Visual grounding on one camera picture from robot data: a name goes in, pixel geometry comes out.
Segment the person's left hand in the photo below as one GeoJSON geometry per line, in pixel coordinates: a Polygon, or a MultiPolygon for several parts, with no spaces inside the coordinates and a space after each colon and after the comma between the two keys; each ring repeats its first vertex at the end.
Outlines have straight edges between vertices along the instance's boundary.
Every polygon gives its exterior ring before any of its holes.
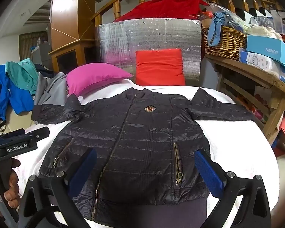
{"type": "Polygon", "coordinates": [[[14,171],[14,168],[20,166],[20,161],[11,158],[12,162],[12,170],[9,176],[9,189],[4,193],[4,198],[7,200],[8,205],[12,209],[18,208],[20,204],[20,196],[19,196],[19,186],[18,186],[18,176],[14,171]]]}

